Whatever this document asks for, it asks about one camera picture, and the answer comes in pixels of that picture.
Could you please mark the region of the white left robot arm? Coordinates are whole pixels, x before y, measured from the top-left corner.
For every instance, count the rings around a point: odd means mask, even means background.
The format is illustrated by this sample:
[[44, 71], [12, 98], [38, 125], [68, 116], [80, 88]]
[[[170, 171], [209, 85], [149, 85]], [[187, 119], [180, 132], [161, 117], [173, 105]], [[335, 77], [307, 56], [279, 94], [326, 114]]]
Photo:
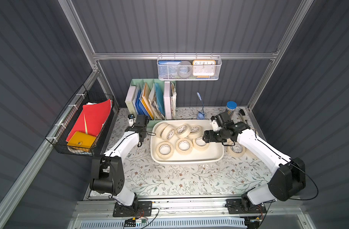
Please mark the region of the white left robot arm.
[[134, 147], [140, 147], [147, 136], [149, 119], [138, 115], [125, 129], [122, 138], [108, 151], [94, 156], [91, 164], [90, 189], [108, 193], [121, 206], [138, 209], [137, 195], [125, 186], [123, 161]]

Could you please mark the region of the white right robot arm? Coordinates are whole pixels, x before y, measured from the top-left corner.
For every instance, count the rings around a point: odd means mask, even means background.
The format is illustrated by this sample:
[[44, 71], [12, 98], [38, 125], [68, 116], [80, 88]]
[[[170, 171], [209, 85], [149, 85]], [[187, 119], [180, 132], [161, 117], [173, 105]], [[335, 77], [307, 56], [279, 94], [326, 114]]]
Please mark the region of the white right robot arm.
[[244, 122], [235, 123], [227, 112], [211, 117], [211, 130], [204, 131], [203, 141], [239, 143], [260, 159], [272, 173], [270, 181], [255, 187], [241, 196], [244, 211], [274, 200], [287, 201], [306, 187], [305, 163], [300, 158], [291, 158], [278, 151], [259, 137]]

